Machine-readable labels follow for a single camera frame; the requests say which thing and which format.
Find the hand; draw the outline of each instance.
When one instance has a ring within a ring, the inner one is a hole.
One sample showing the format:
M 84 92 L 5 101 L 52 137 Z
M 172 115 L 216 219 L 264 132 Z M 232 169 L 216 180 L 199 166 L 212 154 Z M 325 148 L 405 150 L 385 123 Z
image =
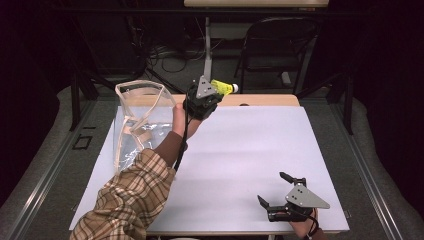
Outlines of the hand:
M 315 218 L 318 221 L 318 210 L 314 208 L 311 213 L 311 217 Z M 313 221 L 311 219 L 306 219 L 304 222 L 289 222 L 292 226 L 294 232 L 299 238 L 303 238 L 311 230 Z
M 183 104 L 177 103 L 174 106 L 172 112 L 174 114 L 172 120 L 172 131 L 183 137 L 185 131 L 185 111 L 183 108 Z M 194 133 L 196 133 L 201 123 L 202 121 L 198 119 L 191 119 L 188 125 L 187 139 L 189 139 L 191 136 L 194 135 Z

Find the chair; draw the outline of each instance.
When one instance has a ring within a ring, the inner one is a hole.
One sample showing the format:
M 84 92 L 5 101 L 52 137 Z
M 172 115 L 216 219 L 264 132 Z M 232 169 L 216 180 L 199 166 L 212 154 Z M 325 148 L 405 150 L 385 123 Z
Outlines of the chair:
M 319 24 L 309 18 L 266 18 L 254 23 L 244 39 L 234 77 L 241 68 L 240 93 L 247 72 L 297 72 L 296 90 L 308 43 L 318 34 Z

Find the yellow object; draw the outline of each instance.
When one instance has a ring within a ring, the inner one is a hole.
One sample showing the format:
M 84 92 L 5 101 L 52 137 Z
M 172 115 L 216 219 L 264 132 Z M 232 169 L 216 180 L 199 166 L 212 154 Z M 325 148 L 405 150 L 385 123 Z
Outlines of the yellow object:
M 228 84 L 228 83 L 220 82 L 216 79 L 213 79 L 211 81 L 211 85 L 221 95 L 228 95 L 230 93 L 235 93 L 238 91 L 238 86 L 236 84 Z

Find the white paper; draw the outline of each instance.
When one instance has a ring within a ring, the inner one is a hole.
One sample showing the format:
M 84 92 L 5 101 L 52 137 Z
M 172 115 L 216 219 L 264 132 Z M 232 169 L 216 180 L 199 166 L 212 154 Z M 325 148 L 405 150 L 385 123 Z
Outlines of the white paper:
M 113 126 L 70 229 L 113 176 Z M 148 232 L 291 232 L 288 223 L 269 222 L 257 199 L 286 204 L 293 184 L 279 172 L 305 177 L 308 188 L 330 204 L 319 210 L 321 228 L 349 230 L 303 107 L 249 106 L 218 107 L 188 140 L 166 206 Z

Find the plaid shirt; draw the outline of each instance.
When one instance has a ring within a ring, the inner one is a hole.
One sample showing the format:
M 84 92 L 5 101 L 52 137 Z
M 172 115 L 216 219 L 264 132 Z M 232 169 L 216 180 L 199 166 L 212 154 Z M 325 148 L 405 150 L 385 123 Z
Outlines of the plaid shirt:
M 94 209 L 78 221 L 70 239 L 146 239 L 146 229 L 162 211 L 175 170 L 153 150 L 99 191 Z

